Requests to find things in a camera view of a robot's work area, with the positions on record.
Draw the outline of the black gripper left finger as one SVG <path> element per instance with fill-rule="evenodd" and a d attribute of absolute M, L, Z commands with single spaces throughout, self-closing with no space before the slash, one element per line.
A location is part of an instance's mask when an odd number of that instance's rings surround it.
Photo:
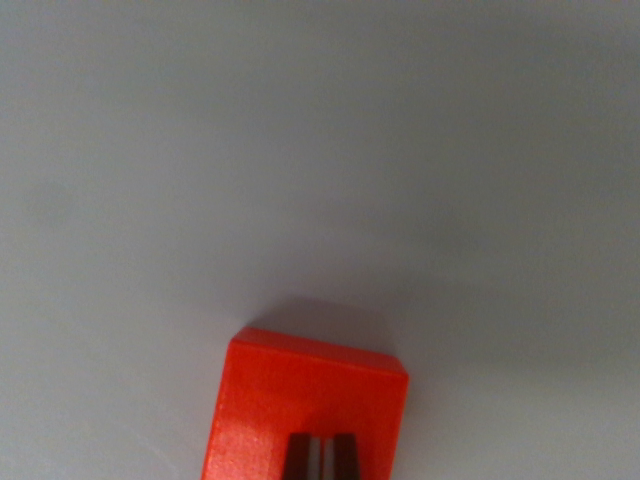
<path fill-rule="evenodd" d="M 320 439 L 309 433 L 288 437 L 282 480 L 320 479 Z"/>

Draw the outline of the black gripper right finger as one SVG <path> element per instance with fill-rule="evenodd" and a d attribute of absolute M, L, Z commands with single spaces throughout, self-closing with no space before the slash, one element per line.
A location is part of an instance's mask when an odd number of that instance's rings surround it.
<path fill-rule="evenodd" d="M 360 464 L 356 436 L 340 433 L 325 441 L 325 480 L 360 480 Z"/>

